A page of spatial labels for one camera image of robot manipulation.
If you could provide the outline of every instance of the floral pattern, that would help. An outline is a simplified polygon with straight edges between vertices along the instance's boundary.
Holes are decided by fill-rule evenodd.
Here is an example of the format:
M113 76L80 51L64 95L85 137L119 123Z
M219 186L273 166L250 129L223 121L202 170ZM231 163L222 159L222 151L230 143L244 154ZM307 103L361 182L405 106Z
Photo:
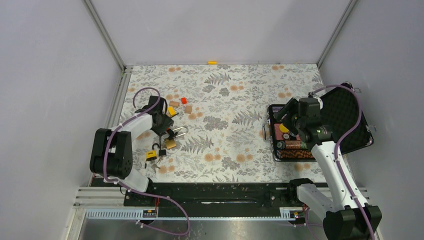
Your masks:
M153 87L168 102L180 102L174 128L189 129L166 157L148 162L146 169L146 152L159 137L152 131L138 136L132 145L134 168L154 182L325 182L316 162L275 162L262 132L268 105L305 97L322 86L315 64L134 66L120 121L134 114L135 92ZM151 94L140 92L136 106L143 107ZM187 104L181 103L183 97ZM186 106L192 106L190 114Z

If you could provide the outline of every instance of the wall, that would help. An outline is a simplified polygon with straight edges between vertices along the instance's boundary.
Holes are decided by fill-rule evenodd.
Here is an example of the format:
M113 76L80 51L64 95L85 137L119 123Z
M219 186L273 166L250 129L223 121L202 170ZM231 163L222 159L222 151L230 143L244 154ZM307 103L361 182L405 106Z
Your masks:
M360 1L321 68L326 84L350 81L375 144L349 154L359 184L382 211L385 240L422 239L424 2Z
M349 0L93 0L123 61L316 63Z
M120 70L81 1L1 1L0 32L0 239L57 240Z

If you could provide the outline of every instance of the purple cable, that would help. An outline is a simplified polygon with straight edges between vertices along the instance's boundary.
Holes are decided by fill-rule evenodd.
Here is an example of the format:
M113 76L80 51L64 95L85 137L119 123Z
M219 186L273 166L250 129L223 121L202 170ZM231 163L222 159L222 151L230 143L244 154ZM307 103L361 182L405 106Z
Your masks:
M347 135L352 133L359 126L359 123L361 122L362 104L359 101L357 94L352 89L350 89L349 87L346 87L346 86L343 86L343 85L338 85L338 84L327 85L327 86L321 87L321 88L313 91L313 93L316 94L317 92L320 92L320 91L327 89L327 88L342 88L342 89L349 91L351 94L353 94L353 96L355 97L356 102L358 104L358 112L359 112L358 119L357 119L355 125L351 129L349 129L347 132L345 132L340 137L340 139L337 141L337 143L335 144L335 148L334 148L334 156L335 157L334 158L336 160L337 168L340 172L340 175L341 175L341 178L343 179L344 184L346 185L347 189L349 190L350 195L352 196L352 198L355 201L356 205L358 206L360 212L362 213L363 218L365 219L366 226L368 227L369 234L371 235L371 239L375 240L374 231L373 231L373 227L371 226L370 220L368 219L368 216L365 213L364 208L362 207L361 203L359 202L358 198L356 197L354 190L352 189L351 185L349 184L348 179L346 178L345 172L343 171L342 164L340 164L340 161L338 160L338 156L339 156L338 150L339 150L340 143L343 141L343 139L346 138Z
M310 232L310 234L312 235L312 237L315 239L315 240L319 240L318 239L318 237L317 236L315 236L315 234L311 231L311 228L310 228L310 226L312 226L312 224L309 224L308 223L308 217L309 217L309 207L306 209L306 211L305 211L305 223L306 223L306 227L307 227L307 229L309 230L309 232Z
M130 187L128 187L127 185L125 185L124 183L122 183L122 182L120 182L120 181L118 181L118 180L116 180L116 181L115 181L115 180L111 180L111 179L109 179L108 174L107 174L108 153L109 153L109 148L111 147L112 139L114 138L115 134L116 134L116 133L117 133L117 132L118 132L118 131L119 131L119 130L123 127L123 126L127 125L127 124L128 124L128 123L130 123L132 120L134 120L134 119L136 119L136 118L140 117L141 115L143 115L143 114L147 113L148 111L152 110L152 109L153 109L153 108L154 108L154 107L155 107L155 106L159 103L159 101L160 101L160 99L161 99L161 94L159 93L159 91L158 91L157 89L155 89L155 88L153 88L153 87L143 87L142 89L138 90L138 91L135 93L134 97L132 98L132 103L134 104L135 99L136 99L136 96L137 96L137 94L139 94L139 92L144 91L144 90L147 90L147 89L151 89L151 90L156 91L157 96L158 96L157 101L156 101L156 102L155 102L155 103L154 103L151 107L149 107L148 109L146 109L145 111L143 111L143 112L141 112L141 113L139 113L139 114L137 114L137 115L134 115L134 116L130 117L129 119L127 119L126 121L124 121L122 124L120 124L119 126L117 126L117 127L115 128L115 130L113 130L112 134L110 134L109 140L107 141L107 144L106 144L106 149L104 150L104 158L103 158L103 177L104 177L104 180L105 180L106 182L109 182L109 183L116 183L116 182L118 182L118 183L119 183L119 185L121 185L122 187L124 187L124 188L126 188L127 190L132 191L132 192L134 192L134 193L136 193L136 194L140 194L140 195L148 196L148 197L153 197L153 198L165 199L165 200L170 201L171 203L175 204L175 205L176 205L176 206L177 206L177 207L178 207L178 208L182 211L182 213L184 214L185 218L187 219L187 231L185 231L185 232L183 232L183 233L177 233L177 232L171 232L171 231L163 230L163 229L160 229L160 228L157 228L157 227L154 227L154 226L150 226L150 225L142 224L142 226L146 226L146 227L148 227L148 228L150 228L150 229L157 230L157 231L160 231L160 232L162 232L162 233L166 233L166 234L170 234L170 235L174 235L174 236L184 236L184 235L187 235L187 234L190 232L191 224L190 224L189 215L188 215L188 214L187 214L187 212L184 210L184 208L183 208L180 204L178 204L178 202L176 202L175 200L173 200L173 199L171 199L171 198L165 197L165 196L155 195L155 194L149 194L149 193L145 193L145 192L141 192L141 191L137 191L137 190L131 189Z

